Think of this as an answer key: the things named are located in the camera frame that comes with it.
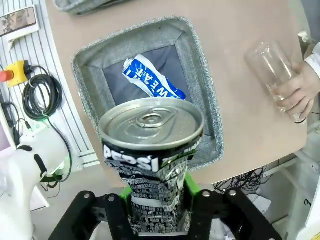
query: hand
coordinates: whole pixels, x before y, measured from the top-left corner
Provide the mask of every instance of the hand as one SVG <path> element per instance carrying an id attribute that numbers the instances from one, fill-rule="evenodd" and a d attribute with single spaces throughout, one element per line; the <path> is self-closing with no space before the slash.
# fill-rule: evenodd
<path id="1" fill-rule="evenodd" d="M 298 75 L 280 87 L 274 88 L 274 93 L 284 97 L 277 101 L 279 107 L 285 107 L 286 113 L 290 116 L 301 113 L 302 121 L 310 113 L 315 97 L 320 92 L 320 79 L 306 62 L 293 66 L 293 70 Z"/>

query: can rim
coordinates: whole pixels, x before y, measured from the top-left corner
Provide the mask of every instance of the can rim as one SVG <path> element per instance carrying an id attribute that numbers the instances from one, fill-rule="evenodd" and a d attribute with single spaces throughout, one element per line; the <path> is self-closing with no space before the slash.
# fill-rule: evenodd
<path id="1" fill-rule="evenodd" d="M 178 106 L 185 106 L 182 108 L 183 110 L 185 110 L 189 113 L 192 111 L 192 112 L 195 112 L 195 114 L 201 116 L 201 121 L 200 121 L 199 127 L 192 135 L 190 135 L 184 139 L 169 142 L 169 143 L 162 143 L 162 144 L 128 143 L 128 142 L 123 142 L 123 141 L 114 139 L 113 137 L 110 137 L 109 135 L 107 135 L 105 133 L 104 129 L 106 128 L 106 126 L 108 124 L 110 124 L 110 122 L 115 117 L 117 117 L 119 115 L 118 114 L 119 107 L 121 107 L 124 111 L 126 111 L 126 109 L 131 110 L 134 108 L 141 107 L 142 101 L 146 101 L 148 103 L 147 105 L 150 105 L 153 107 L 163 107 L 163 104 L 166 104 L 168 107 L 170 107 L 170 105 L 175 106 L 175 104 L 173 102 L 177 102 Z M 141 98 L 141 99 L 136 99 L 133 101 L 128 101 L 128 102 L 125 102 L 123 104 L 120 104 L 120 105 L 110 109 L 108 112 L 106 112 L 101 117 L 98 127 L 100 130 L 100 135 L 101 135 L 102 139 L 106 140 L 107 142 L 109 142 L 117 147 L 130 149 L 130 150 L 137 150 L 137 151 L 157 151 L 157 150 L 172 149 L 172 148 L 183 146 L 186 143 L 189 143 L 190 141 L 192 141 L 193 139 L 195 139 L 196 137 L 198 137 L 201 134 L 201 132 L 203 131 L 204 125 L 205 125 L 204 114 L 193 103 L 188 102 L 186 100 L 177 99 L 177 98 L 148 97 L 148 98 Z"/>

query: white pegboard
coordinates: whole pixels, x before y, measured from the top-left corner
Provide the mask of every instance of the white pegboard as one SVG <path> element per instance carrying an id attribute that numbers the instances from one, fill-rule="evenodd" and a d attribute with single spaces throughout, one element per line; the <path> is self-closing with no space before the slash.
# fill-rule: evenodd
<path id="1" fill-rule="evenodd" d="M 49 23 L 46 1 L 4 1 L 3 4 L 0 4 L 0 15 L 3 16 L 12 11 L 32 5 L 35 5 L 37 10 L 40 30 L 17 39 L 14 42 L 12 50 L 9 50 L 6 36 L 0 37 L 0 64 L 5 68 L 17 60 L 28 60 L 32 66 L 39 65 L 47 69 L 47 71 L 61 83 L 63 88 L 62 108 L 60 108 L 50 120 L 66 137 L 73 156 L 80 159 L 80 156 L 94 154 L 94 149 L 80 120 L 62 70 Z M 35 73 L 40 74 L 41 71 L 37 69 Z M 13 102 L 17 106 L 20 117 L 25 118 L 31 126 L 34 126 L 36 122 L 28 119 L 23 111 L 22 93 L 25 85 L 26 83 L 23 83 L 8 89 L 7 84 L 0 83 L 0 90 L 5 101 Z M 79 167 L 77 163 L 75 163 L 75 167 L 78 167 L 78 170 L 82 168 Z"/>

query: white sleeve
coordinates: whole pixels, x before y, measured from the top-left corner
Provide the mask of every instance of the white sleeve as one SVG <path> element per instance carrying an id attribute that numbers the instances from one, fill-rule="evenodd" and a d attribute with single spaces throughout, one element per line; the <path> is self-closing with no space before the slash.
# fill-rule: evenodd
<path id="1" fill-rule="evenodd" d="M 314 47 L 312 55 L 308 56 L 304 61 L 306 61 L 310 67 L 316 72 L 320 78 L 320 42 Z"/>

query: blue and white wrapper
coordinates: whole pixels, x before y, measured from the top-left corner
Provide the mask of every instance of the blue and white wrapper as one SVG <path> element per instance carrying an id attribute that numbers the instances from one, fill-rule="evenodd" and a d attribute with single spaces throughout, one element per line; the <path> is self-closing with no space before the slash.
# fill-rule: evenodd
<path id="1" fill-rule="evenodd" d="M 141 54 L 127 59 L 123 65 L 123 75 L 128 81 L 142 89 L 150 97 L 186 99 L 183 91 L 160 74 L 155 66 Z"/>

